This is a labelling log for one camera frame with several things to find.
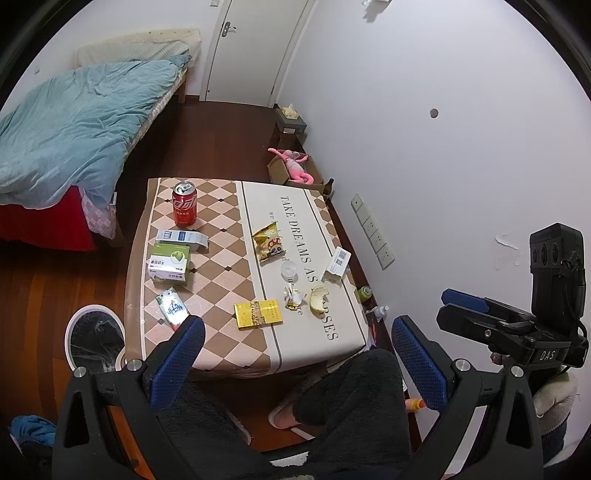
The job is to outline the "red cola can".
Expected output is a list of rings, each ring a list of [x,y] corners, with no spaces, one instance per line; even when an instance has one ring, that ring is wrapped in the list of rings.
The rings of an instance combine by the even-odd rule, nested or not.
[[[197,221],[197,188],[189,181],[178,182],[172,190],[173,216],[178,227]]]

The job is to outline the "pink slipper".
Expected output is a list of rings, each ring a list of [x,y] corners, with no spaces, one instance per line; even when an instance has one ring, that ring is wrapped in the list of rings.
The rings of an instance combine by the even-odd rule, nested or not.
[[[296,434],[298,437],[304,440],[314,440],[315,435],[308,432],[308,429],[304,424],[297,423],[294,418],[294,400],[286,399],[283,400],[276,408],[270,411],[267,416],[269,423],[273,428],[281,431],[290,431]]]

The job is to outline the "checkered tablecloth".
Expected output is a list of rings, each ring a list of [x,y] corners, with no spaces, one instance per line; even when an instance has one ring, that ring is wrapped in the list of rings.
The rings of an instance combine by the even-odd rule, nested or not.
[[[322,278],[341,245],[324,198],[314,190],[238,180],[193,179],[197,221],[208,249],[191,253],[185,284],[174,289],[189,313],[204,321],[204,347],[193,366],[217,376],[259,377],[315,363],[334,368],[363,351],[369,327],[353,279]],[[252,234],[277,222],[286,254],[260,263]],[[325,314],[308,303],[283,309],[283,322],[239,330],[238,303],[276,300],[284,304],[284,260],[297,264],[294,287],[311,295],[324,285]]]

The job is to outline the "yellow snack bag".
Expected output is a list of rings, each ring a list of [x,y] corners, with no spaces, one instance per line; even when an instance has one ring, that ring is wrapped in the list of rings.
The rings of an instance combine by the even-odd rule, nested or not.
[[[274,257],[286,254],[283,240],[280,237],[277,222],[270,223],[252,234],[252,240],[256,246],[256,255],[260,263],[265,263]]]

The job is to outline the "white blue carton box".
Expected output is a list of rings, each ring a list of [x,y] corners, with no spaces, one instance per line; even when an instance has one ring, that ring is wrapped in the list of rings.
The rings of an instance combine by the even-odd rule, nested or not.
[[[208,249],[207,235],[192,230],[159,230],[156,242],[184,245],[191,251],[197,251],[199,248]]]

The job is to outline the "brown cardboard box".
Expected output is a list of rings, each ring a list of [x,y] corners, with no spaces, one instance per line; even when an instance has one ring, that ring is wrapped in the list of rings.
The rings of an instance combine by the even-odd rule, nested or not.
[[[325,181],[310,155],[293,150],[269,148],[273,159],[267,164],[270,182],[277,185],[315,190],[328,197],[333,179]]]

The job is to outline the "green white milk carton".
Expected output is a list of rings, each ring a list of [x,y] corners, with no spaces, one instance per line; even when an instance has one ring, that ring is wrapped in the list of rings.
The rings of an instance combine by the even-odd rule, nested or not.
[[[158,294],[155,300],[164,320],[173,330],[177,330],[189,316],[183,300],[180,299],[173,287]]]

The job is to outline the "light blue duvet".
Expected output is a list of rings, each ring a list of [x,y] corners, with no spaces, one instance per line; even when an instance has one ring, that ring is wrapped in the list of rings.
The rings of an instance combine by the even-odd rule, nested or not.
[[[84,66],[31,90],[1,120],[2,204],[46,209],[76,186],[107,205],[142,126],[188,60]]]

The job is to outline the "black fleece trouser leg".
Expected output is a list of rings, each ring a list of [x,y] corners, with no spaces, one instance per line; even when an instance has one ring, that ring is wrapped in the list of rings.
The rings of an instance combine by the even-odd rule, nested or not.
[[[158,419],[201,479],[395,479],[412,457],[397,357],[373,349],[294,401],[297,423],[321,428],[301,466],[277,467],[245,443],[228,412],[186,384]]]

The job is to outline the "green bottle on floor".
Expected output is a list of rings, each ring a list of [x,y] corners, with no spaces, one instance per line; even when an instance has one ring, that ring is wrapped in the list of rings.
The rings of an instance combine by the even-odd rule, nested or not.
[[[358,297],[360,299],[360,303],[366,303],[373,297],[373,290],[368,285],[363,285],[358,290],[356,290]]]

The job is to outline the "yellow fruit peel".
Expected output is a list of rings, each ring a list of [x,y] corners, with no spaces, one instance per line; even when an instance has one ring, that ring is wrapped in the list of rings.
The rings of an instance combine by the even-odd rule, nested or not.
[[[318,285],[311,289],[310,309],[317,316],[322,317],[325,314],[325,297],[329,295],[329,290],[324,285]]]

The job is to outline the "green white medicine box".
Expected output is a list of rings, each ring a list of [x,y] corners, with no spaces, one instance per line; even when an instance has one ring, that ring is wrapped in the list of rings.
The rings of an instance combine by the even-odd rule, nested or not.
[[[185,284],[190,262],[190,248],[174,243],[155,243],[149,259],[147,272],[154,282]]]

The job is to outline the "clear plastic cup lid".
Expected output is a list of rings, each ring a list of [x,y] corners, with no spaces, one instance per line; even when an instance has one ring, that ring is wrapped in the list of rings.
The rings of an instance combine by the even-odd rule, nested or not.
[[[291,260],[284,260],[280,265],[280,275],[290,283],[297,281],[297,264]]]

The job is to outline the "pink plush toy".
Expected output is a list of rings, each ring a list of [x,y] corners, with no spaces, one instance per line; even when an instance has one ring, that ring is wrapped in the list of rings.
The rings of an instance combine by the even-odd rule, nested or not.
[[[291,181],[305,185],[311,185],[314,183],[314,176],[308,174],[307,170],[301,166],[302,163],[308,161],[308,155],[301,156],[300,152],[277,150],[276,148],[269,148],[267,151],[283,160],[283,165],[286,167],[287,174],[290,176]]]

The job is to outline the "white barcode box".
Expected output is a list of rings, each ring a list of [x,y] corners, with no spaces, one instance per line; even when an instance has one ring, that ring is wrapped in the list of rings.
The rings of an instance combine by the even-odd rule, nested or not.
[[[346,270],[349,267],[349,260],[351,260],[351,257],[352,254],[349,253],[348,250],[339,246],[335,248],[331,260],[329,260],[327,267],[325,267],[325,271],[322,273],[322,278],[327,278],[331,281],[342,280],[342,277],[345,276]]]

